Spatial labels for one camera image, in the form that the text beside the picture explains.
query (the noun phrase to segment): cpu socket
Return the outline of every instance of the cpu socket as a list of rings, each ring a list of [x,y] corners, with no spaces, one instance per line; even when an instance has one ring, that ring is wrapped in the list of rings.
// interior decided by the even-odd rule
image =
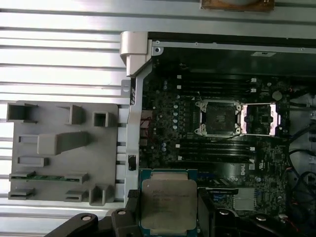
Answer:
[[[195,134],[204,137],[231,137],[241,134],[240,112],[242,104],[229,100],[201,100],[199,128]]]

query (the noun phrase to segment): copper component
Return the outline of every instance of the copper component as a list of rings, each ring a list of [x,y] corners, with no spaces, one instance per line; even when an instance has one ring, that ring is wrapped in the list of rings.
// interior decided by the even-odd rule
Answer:
[[[235,11],[272,11],[274,10],[275,0],[258,0],[248,5],[232,5],[220,0],[201,0],[202,9],[221,9]]]

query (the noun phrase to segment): cpu processor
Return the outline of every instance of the cpu processor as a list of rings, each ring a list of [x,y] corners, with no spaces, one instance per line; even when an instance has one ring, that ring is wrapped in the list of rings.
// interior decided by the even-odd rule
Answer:
[[[141,170],[141,227],[145,236],[197,235],[196,177],[196,170]]]

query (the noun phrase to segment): motherboard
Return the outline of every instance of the motherboard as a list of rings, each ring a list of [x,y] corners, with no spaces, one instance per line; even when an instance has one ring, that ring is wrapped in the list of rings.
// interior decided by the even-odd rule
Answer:
[[[146,78],[140,167],[197,169],[216,206],[239,216],[285,210],[289,81],[161,72]]]

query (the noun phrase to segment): green circuit strip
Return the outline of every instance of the green circuit strip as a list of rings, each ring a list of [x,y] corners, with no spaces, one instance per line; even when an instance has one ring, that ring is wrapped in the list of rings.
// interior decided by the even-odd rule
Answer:
[[[79,179],[66,179],[64,176],[54,175],[30,175],[28,177],[11,177],[11,180],[26,180],[26,181],[63,181],[63,182],[79,182]]]

